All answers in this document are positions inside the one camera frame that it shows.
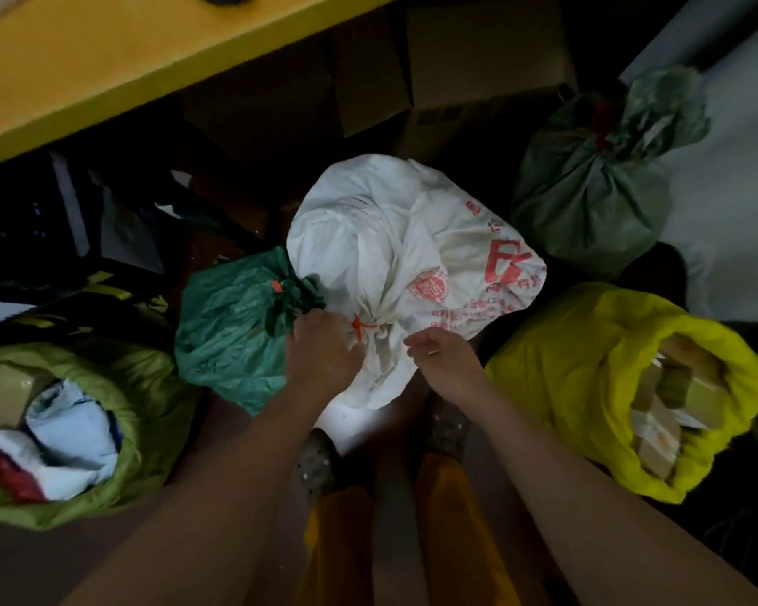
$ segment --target shoe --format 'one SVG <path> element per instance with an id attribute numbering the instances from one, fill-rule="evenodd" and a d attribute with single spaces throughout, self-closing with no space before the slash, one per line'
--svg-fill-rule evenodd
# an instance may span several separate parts
<path id="1" fill-rule="evenodd" d="M 466 437 L 471 425 L 469 417 L 458 407 L 449 404 L 440 396 L 436 397 L 432 407 L 432 429 L 424 441 L 425 452 L 454 457 L 458 463 L 462 463 Z"/>
<path id="2" fill-rule="evenodd" d="M 312 508 L 320 499 L 344 488 L 338 481 L 342 462 L 328 434 L 320 428 L 314 428 L 303 445 L 297 464 L 298 477 L 306 488 Z"/>

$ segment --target dark green bag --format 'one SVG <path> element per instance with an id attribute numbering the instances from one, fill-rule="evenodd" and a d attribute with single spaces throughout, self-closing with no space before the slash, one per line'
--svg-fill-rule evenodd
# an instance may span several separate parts
<path id="1" fill-rule="evenodd" d="M 700 81 L 677 67 L 639 77 L 620 106 L 594 93 L 568 101 L 528 146 L 511 224 L 537 250 L 616 278 L 654 245 L 671 211 L 655 160 L 710 129 Z"/>
<path id="2" fill-rule="evenodd" d="M 0 347 L 0 364 L 42 367 L 74 380 L 115 413 L 123 434 L 112 476 L 66 502 L 16 504 L 0 487 L 0 521 L 50 529 L 82 516 L 120 510 L 165 483 L 188 439 L 200 390 L 175 373 L 162 351 L 86 337 L 68 348 L 51 343 Z"/>
<path id="3" fill-rule="evenodd" d="M 197 272 L 182 294 L 174 341 L 180 376 L 255 416 L 283 387 L 283 345 L 295 317 L 324 307 L 283 247 Z"/>

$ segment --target leg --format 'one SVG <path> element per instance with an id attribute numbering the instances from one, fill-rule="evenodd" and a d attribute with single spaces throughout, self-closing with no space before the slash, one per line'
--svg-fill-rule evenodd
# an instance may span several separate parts
<path id="1" fill-rule="evenodd" d="M 371 496 L 362 486 L 342 488 L 342 460 L 323 430 L 312 431 L 298 470 L 313 509 L 304 535 L 309 566 L 296 602 L 303 606 L 372 606 Z"/>
<path id="2" fill-rule="evenodd" d="M 430 450 L 415 483 L 430 604 L 519 606 L 480 502 L 456 459 L 468 427 L 454 407 L 436 410 Z"/>

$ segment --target red package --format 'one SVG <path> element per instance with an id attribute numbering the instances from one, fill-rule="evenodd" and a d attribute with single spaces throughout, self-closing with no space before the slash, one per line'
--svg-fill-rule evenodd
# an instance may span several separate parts
<path id="1" fill-rule="evenodd" d="M 17 504 L 48 502 L 36 479 L 0 454 L 0 486 L 8 489 Z"/>

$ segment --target orange pants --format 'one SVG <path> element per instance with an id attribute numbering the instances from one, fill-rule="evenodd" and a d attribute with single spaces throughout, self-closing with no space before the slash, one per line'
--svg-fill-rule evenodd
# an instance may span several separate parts
<path id="1" fill-rule="evenodd" d="M 415 483 L 415 506 L 431 606 L 519 606 L 480 503 L 455 459 L 427 453 Z M 305 533 L 310 563 L 299 604 L 374 603 L 373 513 L 362 487 L 318 502 Z"/>

